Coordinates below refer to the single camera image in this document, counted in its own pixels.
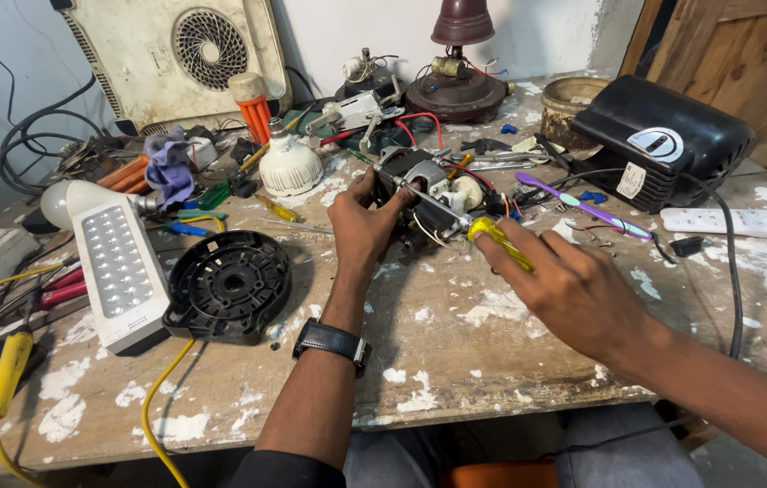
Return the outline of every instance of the white wall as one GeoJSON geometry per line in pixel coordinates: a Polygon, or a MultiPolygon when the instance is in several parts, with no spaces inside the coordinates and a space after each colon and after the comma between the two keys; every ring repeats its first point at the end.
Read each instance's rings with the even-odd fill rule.
{"type": "MultiPolygon", "coordinates": [[[[305,73],[316,96],[335,93],[345,82],[342,62],[359,56],[364,47],[373,56],[401,56],[395,66],[407,82],[433,56],[443,56],[444,47],[430,38],[441,9],[437,0],[387,0],[366,11],[359,11],[359,3],[334,0],[271,2],[286,61],[305,73]]],[[[638,3],[634,22],[642,0],[638,3]]],[[[595,33],[600,0],[487,0],[487,4],[496,35],[465,46],[464,52],[475,64],[498,57],[495,67],[509,70],[502,79],[584,70],[596,35],[624,35],[627,47],[632,32],[631,25],[624,33],[595,33]]],[[[293,85],[294,93],[302,92],[296,81],[293,85]]]]}
{"type": "MultiPolygon", "coordinates": [[[[0,0],[0,60],[16,75],[16,96],[11,120],[19,122],[32,112],[55,103],[82,87],[91,77],[91,69],[62,17],[52,10],[48,0],[0,0]]],[[[0,144],[11,126],[6,120],[9,97],[9,74],[0,66],[0,144]]],[[[65,108],[89,117],[103,127],[112,121],[112,110],[104,104],[103,93],[95,85],[88,93],[65,108]]],[[[107,126],[117,134],[115,126],[107,126]]],[[[35,132],[58,132],[87,139],[93,132],[82,121],[66,116],[50,116],[32,127],[35,132]]],[[[43,140],[50,150],[60,149],[66,141],[43,140]]],[[[21,148],[10,153],[10,162],[21,170],[35,156],[21,148]]],[[[45,158],[25,179],[39,180],[57,162],[45,158]]],[[[10,190],[0,179],[0,212],[21,195],[10,190]]]]}

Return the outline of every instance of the blue rag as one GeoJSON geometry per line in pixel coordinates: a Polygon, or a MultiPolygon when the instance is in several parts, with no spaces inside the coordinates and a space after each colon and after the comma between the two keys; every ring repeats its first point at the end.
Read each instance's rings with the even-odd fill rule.
{"type": "Polygon", "coordinates": [[[158,206],[164,210],[173,202],[182,202],[194,191],[194,178],[187,165],[187,148],[191,142],[185,141],[185,129],[175,124],[169,134],[152,134],[146,137],[143,150],[149,157],[146,166],[146,182],[161,190],[158,206]]]}
{"type": "Polygon", "coordinates": [[[580,200],[594,200],[594,205],[606,202],[606,195],[600,192],[590,192],[588,190],[582,192],[580,200]]]}

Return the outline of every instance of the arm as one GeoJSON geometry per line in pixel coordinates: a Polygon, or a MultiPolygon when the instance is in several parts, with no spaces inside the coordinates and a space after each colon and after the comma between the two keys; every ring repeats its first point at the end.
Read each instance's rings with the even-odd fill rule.
{"type": "Polygon", "coordinates": [[[477,236],[477,247],[552,333],[767,458],[767,374],[651,317],[609,254],[553,231],[538,238],[509,219],[499,228],[533,262],[533,274],[487,235],[477,236]]]}
{"type": "MultiPolygon", "coordinates": [[[[357,337],[375,261],[389,244],[399,214],[413,200],[403,188],[386,205],[368,210],[375,172],[369,166],[336,195],[328,214],[335,232],[338,271],[320,323],[357,337]]],[[[272,407],[255,450],[299,454],[341,469],[353,416],[354,364],[336,354],[302,354],[272,407]]]]}

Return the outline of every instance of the black sleeve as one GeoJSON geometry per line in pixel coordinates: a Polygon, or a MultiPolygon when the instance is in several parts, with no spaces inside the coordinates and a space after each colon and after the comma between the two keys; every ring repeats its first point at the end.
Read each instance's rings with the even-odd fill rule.
{"type": "Polygon", "coordinates": [[[253,450],[227,488],[346,488],[346,482],[341,471],[318,460],[278,450],[253,450]]]}

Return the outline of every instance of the workbench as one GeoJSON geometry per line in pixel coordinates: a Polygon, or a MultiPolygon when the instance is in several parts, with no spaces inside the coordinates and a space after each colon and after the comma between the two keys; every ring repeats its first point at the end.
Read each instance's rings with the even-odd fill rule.
{"type": "MultiPolygon", "coordinates": [[[[542,87],[560,76],[517,83],[515,95],[493,122],[444,125],[444,145],[458,150],[462,140],[480,136],[508,143],[523,140],[539,127],[542,87]],[[501,134],[505,122],[519,127],[519,134],[501,134]]],[[[434,134],[416,135],[422,147],[436,148],[434,134]]],[[[321,153],[324,180],[305,194],[276,201],[307,223],[330,227],[326,207],[366,165],[332,145],[321,153]]],[[[223,156],[214,168],[227,161],[223,156]]],[[[550,164],[529,172],[545,182],[564,174],[550,164]]],[[[508,194],[513,174],[483,173],[508,194]]],[[[594,188],[578,183],[567,191],[578,195],[584,189],[594,188]]],[[[732,208],[765,208],[767,172],[744,164],[719,193],[732,208]]],[[[590,225],[589,216],[573,209],[563,214],[554,206],[523,209],[524,225],[535,231],[552,228],[569,240],[596,245],[586,233],[566,226],[590,225]]],[[[638,213],[614,197],[600,207],[655,230],[663,243],[684,237],[665,231],[659,216],[638,213]]],[[[0,227],[17,227],[15,222],[32,209],[14,204],[0,216],[0,227]]],[[[177,453],[254,444],[293,368],[291,346],[305,320],[320,315],[337,266],[330,235],[288,232],[286,227],[263,230],[282,226],[261,221],[259,217],[275,217],[255,199],[230,198],[217,210],[229,215],[227,228],[261,230],[281,243],[292,259],[292,292],[258,346],[197,343],[161,386],[150,416],[156,435],[177,453]]],[[[197,224],[215,230],[213,222],[197,224]]],[[[672,265],[649,240],[598,232],[614,243],[607,251],[614,253],[617,268],[653,315],[715,350],[727,351],[733,301],[725,236],[708,236],[705,252],[672,265]]],[[[199,239],[164,231],[153,231],[150,237],[167,272],[199,239]]],[[[40,264],[74,252],[71,243],[40,264]]],[[[767,239],[737,237],[736,259],[746,317],[742,360],[767,371],[767,239]]],[[[373,274],[365,312],[363,336],[374,352],[365,376],[356,382],[353,425],[358,430],[656,398],[549,333],[469,242],[455,242],[452,250],[429,245],[418,253],[393,244],[373,274]]],[[[140,404],[186,344],[184,339],[171,338],[139,357],[120,358],[100,347],[85,307],[42,329],[37,341],[50,355],[0,423],[11,457],[18,455],[28,469],[52,470],[154,456],[140,427],[140,404]]]]}

